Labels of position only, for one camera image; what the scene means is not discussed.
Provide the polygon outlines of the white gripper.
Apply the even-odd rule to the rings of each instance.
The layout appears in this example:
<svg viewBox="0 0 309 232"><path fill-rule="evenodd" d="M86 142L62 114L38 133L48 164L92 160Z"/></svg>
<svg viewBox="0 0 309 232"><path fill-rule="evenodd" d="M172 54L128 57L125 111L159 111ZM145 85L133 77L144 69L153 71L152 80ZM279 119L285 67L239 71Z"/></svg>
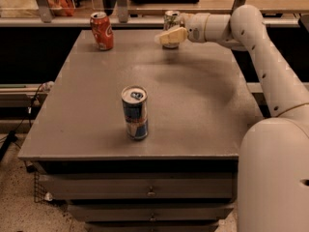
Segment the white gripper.
<svg viewBox="0 0 309 232"><path fill-rule="evenodd" d="M183 27L170 28L154 37L158 44L179 44L186 39L193 43L205 43L206 25L210 14L181 14Z"/></svg>

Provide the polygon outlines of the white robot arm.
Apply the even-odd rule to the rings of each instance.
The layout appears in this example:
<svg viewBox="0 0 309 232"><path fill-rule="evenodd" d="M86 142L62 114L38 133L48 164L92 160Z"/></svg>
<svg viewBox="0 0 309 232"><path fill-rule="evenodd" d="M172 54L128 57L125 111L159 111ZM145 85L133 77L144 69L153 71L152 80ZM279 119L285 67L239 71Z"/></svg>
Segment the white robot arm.
<svg viewBox="0 0 309 232"><path fill-rule="evenodd" d="M309 91L270 40L261 12L242 5L230 15L182 14L154 40L248 51L270 117L241 142L238 232L309 232Z"/></svg>

